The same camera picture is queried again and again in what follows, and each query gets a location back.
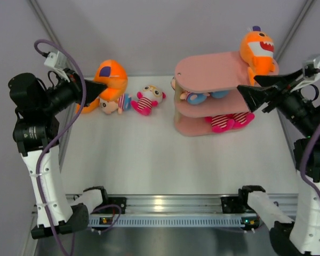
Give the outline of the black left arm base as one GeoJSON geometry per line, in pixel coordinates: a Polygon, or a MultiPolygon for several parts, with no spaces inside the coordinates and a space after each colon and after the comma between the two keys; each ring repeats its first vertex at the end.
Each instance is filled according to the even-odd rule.
{"type": "MultiPolygon", "coordinates": [[[[108,198],[108,204],[118,205],[122,210],[122,214],[125,214],[126,203],[127,203],[127,198],[123,196],[117,196],[117,197],[113,196],[108,198]]],[[[107,208],[105,212],[107,214],[118,214],[119,210],[116,207],[110,207],[110,208],[107,208]]]]}

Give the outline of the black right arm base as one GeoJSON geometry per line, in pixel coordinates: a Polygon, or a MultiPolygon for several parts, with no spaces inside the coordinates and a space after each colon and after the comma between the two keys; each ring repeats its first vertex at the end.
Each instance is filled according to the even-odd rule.
{"type": "Polygon", "coordinates": [[[221,207],[223,214],[245,213],[243,201],[238,196],[221,197],[221,207]]]}

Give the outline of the orange shark plush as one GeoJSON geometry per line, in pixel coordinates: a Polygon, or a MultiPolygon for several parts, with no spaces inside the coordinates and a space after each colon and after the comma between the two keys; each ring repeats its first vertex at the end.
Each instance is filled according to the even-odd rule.
{"type": "Polygon", "coordinates": [[[106,84],[108,88],[101,92],[87,107],[84,107],[82,114],[88,114],[98,108],[101,99],[112,102],[120,98],[126,91],[128,76],[120,63],[109,59],[100,64],[93,81],[106,84]]]}
{"type": "Polygon", "coordinates": [[[256,75],[268,75],[276,69],[274,64],[274,42],[259,26],[252,29],[241,40],[239,53],[247,63],[247,73],[251,86],[256,75]]]}

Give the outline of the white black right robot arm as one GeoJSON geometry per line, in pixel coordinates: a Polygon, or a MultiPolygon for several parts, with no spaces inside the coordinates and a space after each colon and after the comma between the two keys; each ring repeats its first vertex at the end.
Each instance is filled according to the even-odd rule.
{"type": "Polygon", "coordinates": [[[278,255],[320,255],[320,105],[301,94],[301,89],[320,79],[320,68],[306,66],[287,75],[258,75],[257,86],[239,85],[250,111],[279,110],[302,134],[294,143],[298,182],[298,206],[291,219],[275,205],[261,186],[238,191],[238,205],[254,211],[269,230],[278,255]]]}

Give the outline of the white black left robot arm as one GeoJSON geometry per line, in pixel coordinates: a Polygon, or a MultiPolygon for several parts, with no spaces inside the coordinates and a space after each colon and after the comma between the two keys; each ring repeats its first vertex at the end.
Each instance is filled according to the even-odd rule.
{"type": "Polygon", "coordinates": [[[81,80],[69,68],[57,79],[55,86],[46,88],[34,74],[22,73],[8,83],[17,116],[13,140],[28,169],[36,199],[33,239],[82,231],[87,228],[93,209],[104,213],[110,206],[103,187],[86,189],[73,205],[68,202],[60,176],[60,133],[56,119],[58,113],[73,103],[91,103],[107,86],[81,80]]]}

